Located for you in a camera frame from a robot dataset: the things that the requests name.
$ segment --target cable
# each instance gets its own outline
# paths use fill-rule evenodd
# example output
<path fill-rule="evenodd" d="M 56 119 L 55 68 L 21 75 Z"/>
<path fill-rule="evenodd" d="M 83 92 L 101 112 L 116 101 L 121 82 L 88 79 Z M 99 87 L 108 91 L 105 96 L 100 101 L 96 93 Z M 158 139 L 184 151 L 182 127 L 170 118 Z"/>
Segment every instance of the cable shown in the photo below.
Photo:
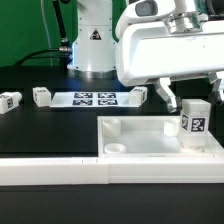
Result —
<path fill-rule="evenodd" d="M 31 57 L 27 58 L 27 60 L 31 59 L 45 59 L 45 58 L 67 58 L 68 56 L 63 56 L 63 55 L 56 55 L 56 56 L 41 56 L 41 57 Z"/>
<path fill-rule="evenodd" d="M 61 0 L 63 4 L 68 4 L 71 0 Z"/>
<path fill-rule="evenodd" d="M 42 51 L 37 51 L 31 54 L 28 54 L 27 56 L 25 56 L 23 59 L 17 61 L 14 66 L 20 66 L 24 61 L 28 60 L 29 58 L 32 58 L 35 55 L 39 55 L 39 54 L 44 54 L 44 53 L 49 53 L 49 52 L 59 52 L 58 48 L 51 48 L 51 49 L 46 49 L 46 50 L 42 50 Z"/>
<path fill-rule="evenodd" d="M 45 6 L 44 5 L 44 0 L 41 0 L 42 19 L 43 19 L 43 23 L 44 23 L 46 36 L 47 36 L 48 48 L 51 49 L 52 48 L 52 44 L 51 44 L 51 38 L 50 38 L 50 33 L 49 33 L 48 25 L 47 25 L 46 14 L 45 14 L 45 7 L 44 6 Z"/>
<path fill-rule="evenodd" d="M 208 13 L 210 15 L 216 15 L 215 10 L 213 8 L 212 0 L 206 0 L 206 6 L 207 6 Z"/>
<path fill-rule="evenodd" d="M 58 27 L 59 27 L 59 32 L 61 35 L 61 46 L 70 46 L 69 40 L 67 38 L 66 32 L 65 32 L 65 26 L 64 26 L 64 21 L 62 18 L 62 14 L 61 14 L 61 8 L 59 5 L 58 0 L 53 0 L 53 6 L 54 6 L 54 10 L 55 10 L 55 15 L 57 18 L 57 23 L 58 23 Z"/>
<path fill-rule="evenodd" d="M 216 14 L 224 14 L 224 1 L 223 0 L 212 0 L 212 6 Z"/>
<path fill-rule="evenodd" d="M 209 21 L 217 21 L 217 20 L 224 20 L 224 15 L 209 15 L 208 16 Z"/>

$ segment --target warning label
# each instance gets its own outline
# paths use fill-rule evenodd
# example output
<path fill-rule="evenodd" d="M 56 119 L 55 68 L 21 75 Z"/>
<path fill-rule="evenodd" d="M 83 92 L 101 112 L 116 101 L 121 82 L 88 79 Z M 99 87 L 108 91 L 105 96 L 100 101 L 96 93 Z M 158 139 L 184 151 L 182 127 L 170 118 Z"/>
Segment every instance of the warning label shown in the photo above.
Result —
<path fill-rule="evenodd" d="M 90 37 L 90 40 L 102 40 L 97 29 L 94 30 L 92 36 Z"/>

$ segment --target small white block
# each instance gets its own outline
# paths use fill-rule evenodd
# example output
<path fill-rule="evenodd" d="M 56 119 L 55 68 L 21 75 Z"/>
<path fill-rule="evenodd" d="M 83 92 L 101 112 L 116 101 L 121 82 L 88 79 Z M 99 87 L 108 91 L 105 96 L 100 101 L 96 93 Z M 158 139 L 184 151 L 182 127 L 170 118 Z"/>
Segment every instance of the small white block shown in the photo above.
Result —
<path fill-rule="evenodd" d="M 51 105 L 51 93 L 46 87 L 33 88 L 33 100 L 38 107 L 47 107 Z"/>
<path fill-rule="evenodd" d="M 5 92 L 0 95 L 0 114 L 4 114 L 19 106 L 22 94 L 19 92 Z"/>
<path fill-rule="evenodd" d="M 182 101 L 179 141 L 187 147 L 205 147 L 211 104 L 200 99 Z"/>
<path fill-rule="evenodd" d="M 136 86 L 129 93 L 129 104 L 142 105 L 147 100 L 147 87 Z"/>

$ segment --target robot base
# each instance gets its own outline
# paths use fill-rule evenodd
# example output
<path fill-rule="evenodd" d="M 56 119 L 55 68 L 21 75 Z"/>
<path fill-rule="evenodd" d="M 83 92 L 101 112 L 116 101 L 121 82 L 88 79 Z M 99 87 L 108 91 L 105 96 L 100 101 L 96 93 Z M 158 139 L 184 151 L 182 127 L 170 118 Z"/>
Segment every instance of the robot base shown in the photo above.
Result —
<path fill-rule="evenodd" d="M 68 74 L 83 79 L 114 79 L 117 77 L 116 70 L 108 72 L 91 72 L 68 69 Z"/>

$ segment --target black surface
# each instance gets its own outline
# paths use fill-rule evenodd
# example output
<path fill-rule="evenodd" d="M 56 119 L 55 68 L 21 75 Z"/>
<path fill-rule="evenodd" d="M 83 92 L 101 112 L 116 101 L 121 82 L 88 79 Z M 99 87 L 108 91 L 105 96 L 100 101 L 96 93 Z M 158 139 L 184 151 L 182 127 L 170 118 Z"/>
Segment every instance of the black surface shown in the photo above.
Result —
<path fill-rule="evenodd" d="M 59 67 L 1 68 L 0 92 L 19 91 L 23 99 L 18 108 L 0 115 L 0 157 L 97 156 L 97 116 L 146 115 L 156 108 L 161 111 L 160 103 L 151 107 L 150 101 L 140 108 L 39 108 L 33 101 L 34 87 L 47 87 L 52 95 L 65 91 L 123 92 L 133 88 L 125 88 L 117 79 L 74 78 Z"/>
<path fill-rule="evenodd" d="M 0 188 L 4 224 L 222 224 L 222 184 Z"/>
<path fill-rule="evenodd" d="M 16 110 L 0 115 L 2 157 L 94 155 L 98 115 L 168 114 L 150 86 L 147 102 L 132 109 L 38 108 L 32 101 L 32 87 L 37 86 L 52 92 L 132 89 L 117 80 L 70 79 L 59 68 L 0 68 L 1 92 L 21 91 L 24 97 Z M 211 86 L 207 80 L 193 80 L 174 83 L 172 90 L 182 98 L 207 100 Z M 213 107 L 210 119 L 210 131 L 222 144 L 223 112 L 223 106 Z M 85 125 L 78 133 L 82 121 Z M 224 223 L 223 210 L 223 184 L 0 187 L 1 224 L 220 224 Z"/>
<path fill-rule="evenodd" d="M 216 14 L 224 13 L 224 1 L 223 0 L 212 0 L 213 8 Z"/>

